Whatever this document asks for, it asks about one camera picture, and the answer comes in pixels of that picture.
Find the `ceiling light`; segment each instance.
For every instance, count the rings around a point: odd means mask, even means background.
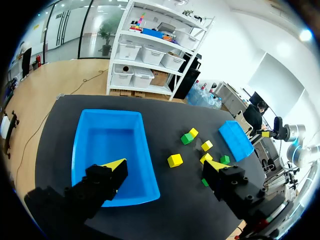
[[[309,29],[305,29],[300,33],[299,36],[300,40],[305,42],[305,41],[310,41],[312,38],[312,33]]]

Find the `red fire extinguisher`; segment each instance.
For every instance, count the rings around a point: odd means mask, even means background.
[[[41,55],[37,55],[35,60],[38,62],[38,68],[41,66]]]

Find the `wooden floor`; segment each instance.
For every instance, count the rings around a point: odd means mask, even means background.
[[[14,91],[5,110],[7,113],[14,110],[20,123],[13,130],[10,139],[11,158],[6,158],[5,164],[12,174],[16,192],[23,204],[24,196],[35,188],[38,144],[46,121],[45,117],[55,103],[56,97],[59,94],[72,93],[83,83],[83,79],[90,79],[97,75],[99,76],[85,82],[74,94],[105,95],[108,75],[108,71],[105,70],[108,67],[107,59],[78,59],[49,63],[31,72]],[[145,98],[162,101],[169,99],[168,96],[154,93],[146,93]],[[183,103],[180,99],[173,99],[173,102]],[[38,128],[39,131],[27,143]]]

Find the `black table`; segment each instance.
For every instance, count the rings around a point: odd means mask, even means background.
[[[241,222],[224,201],[217,201],[201,182],[203,165],[199,159],[202,142],[210,140],[208,151],[215,161],[228,155],[235,159],[218,132],[231,114],[222,110],[159,100],[67,95],[52,107],[40,138],[35,185],[51,186],[63,194],[71,186],[74,138],[83,109],[137,111],[142,114],[152,165],[160,191],[158,200],[125,207],[102,207],[85,224],[125,240],[220,240]],[[183,145],[180,137],[191,128],[199,131],[196,139]],[[170,168],[167,158],[180,153],[183,164]],[[264,172],[253,153],[237,163],[246,176],[262,187]]]

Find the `yellow cube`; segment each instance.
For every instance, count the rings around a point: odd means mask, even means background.
[[[177,167],[177,166],[181,165],[183,162],[184,161],[182,161],[180,154],[174,154],[168,158],[168,163],[169,163],[170,168]]]
[[[208,151],[210,148],[212,148],[212,143],[210,142],[210,140],[206,141],[204,144],[201,145],[203,151]]]
[[[205,160],[212,161],[212,159],[214,158],[209,153],[206,153],[205,155],[202,156],[202,158],[200,159],[200,162],[204,164]]]
[[[261,133],[261,135],[262,135],[262,137],[270,138],[270,132],[268,132],[268,131],[263,131]]]
[[[198,131],[193,127],[189,133],[192,135],[193,138],[195,138],[198,135]]]

